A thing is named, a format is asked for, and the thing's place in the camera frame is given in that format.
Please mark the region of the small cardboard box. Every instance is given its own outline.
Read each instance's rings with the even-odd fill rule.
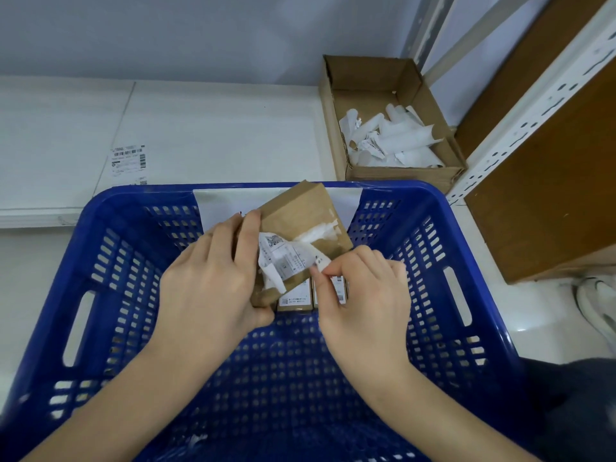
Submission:
[[[344,277],[342,275],[338,277],[332,277],[331,282],[334,284],[334,289],[336,290],[336,294],[338,295],[338,303],[340,303],[341,305],[346,304],[348,288]],[[312,287],[312,304],[314,305],[315,309],[318,310],[319,298],[317,297],[317,288],[314,283],[312,283]]]
[[[323,77],[319,85],[323,115],[338,180],[422,180],[448,193],[467,169],[453,132],[430,88],[411,59],[369,56],[323,57]],[[355,108],[366,122],[385,112],[388,103],[412,105],[426,125],[434,124],[432,135],[443,140],[430,147],[446,165],[440,169],[352,166],[338,121]]]
[[[295,240],[319,224],[337,222],[335,238],[320,238],[312,246],[330,259],[350,251],[353,248],[349,235],[331,201],[327,190],[321,183],[303,181],[279,194],[273,200],[260,207],[261,232],[272,232],[287,241]],[[310,277],[308,269],[284,280],[287,292],[297,287]],[[254,306],[268,307],[280,298],[281,293],[276,288],[264,289],[263,276],[258,273],[251,303]]]
[[[278,299],[278,311],[312,311],[312,281],[304,280]]]

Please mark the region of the white paper label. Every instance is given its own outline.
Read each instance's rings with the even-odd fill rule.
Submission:
[[[336,290],[336,295],[338,295],[338,303],[344,305],[346,303],[346,290],[344,288],[344,277],[331,277],[331,282],[334,284],[334,288]],[[319,300],[317,299],[317,288],[314,288],[314,304],[319,304]]]
[[[310,296],[310,279],[306,279],[293,290],[285,293],[278,300],[279,306],[312,305]]]
[[[287,241],[275,233],[259,233],[259,267],[263,271],[266,288],[273,284],[280,293],[285,293],[284,280],[314,264],[321,271],[330,262],[310,243]]]
[[[107,167],[117,184],[147,185],[147,158],[144,145],[112,149]]]

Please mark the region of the qr code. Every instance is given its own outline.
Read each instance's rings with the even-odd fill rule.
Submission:
[[[278,235],[266,236],[266,239],[267,239],[267,244],[269,245],[270,248],[273,248],[277,244],[284,242],[284,240]]]

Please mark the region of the blue plastic basket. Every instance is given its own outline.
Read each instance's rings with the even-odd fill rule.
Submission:
[[[194,189],[292,185],[121,186],[90,201],[4,408],[0,458],[26,454],[148,342],[159,277],[203,232]],[[443,195],[414,181],[325,185],[363,188],[351,240],[406,263],[412,363],[477,416],[523,439],[534,414],[522,366]],[[446,267],[464,293],[470,326],[455,305]],[[88,291],[96,298],[75,365],[67,367],[62,356]],[[349,385],[317,319],[317,313],[280,313],[271,326],[249,334],[140,459],[423,459]],[[207,438],[192,445],[192,435]]]

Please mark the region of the basket handle hole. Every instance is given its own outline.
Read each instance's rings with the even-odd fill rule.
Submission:
[[[449,291],[453,296],[453,300],[462,318],[462,324],[465,327],[470,326],[473,322],[473,315],[471,315],[471,310],[468,307],[468,303],[466,303],[464,292],[462,292],[462,287],[460,287],[460,282],[458,282],[458,276],[456,276],[456,273],[449,266],[443,269],[443,273],[445,274]]]
[[[79,309],[73,320],[73,327],[71,327],[71,332],[68,335],[68,341],[66,342],[66,347],[64,347],[64,353],[62,354],[64,366],[75,365],[77,353],[80,349],[83,334],[86,331],[86,324],[88,323],[88,317],[90,316],[90,310],[92,309],[95,296],[96,294],[89,290],[81,297]]]

